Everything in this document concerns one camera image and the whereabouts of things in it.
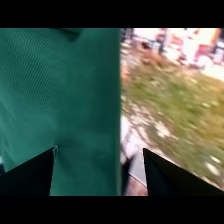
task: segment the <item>green grass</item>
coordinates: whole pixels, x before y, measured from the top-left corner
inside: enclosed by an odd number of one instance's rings
[[[123,103],[124,113],[132,113],[128,102],[147,108],[177,137],[161,138],[153,125],[144,125],[152,144],[183,168],[223,187],[224,83],[167,62],[138,66],[129,76],[122,87],[128,99]],[[221,175],[213,175],[205,162]]]

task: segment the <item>black triangular shape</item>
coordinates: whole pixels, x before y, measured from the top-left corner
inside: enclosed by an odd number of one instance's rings
[[[53,149],[0,176],[0,196],[49,196],[54,164]]]
[[[143,149],[148,194],[152,196],[223,196],[224,192]]]

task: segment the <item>person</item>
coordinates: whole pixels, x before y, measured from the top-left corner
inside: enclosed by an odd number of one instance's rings
[[[51,193],[120,195],[120,30],[0,29],[8,172],[57,146]]]

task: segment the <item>green fabric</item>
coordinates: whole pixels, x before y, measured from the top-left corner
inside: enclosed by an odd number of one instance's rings
[[[6,171],[58,146],[51,195],[120,195],[117,28],[0,29]]]

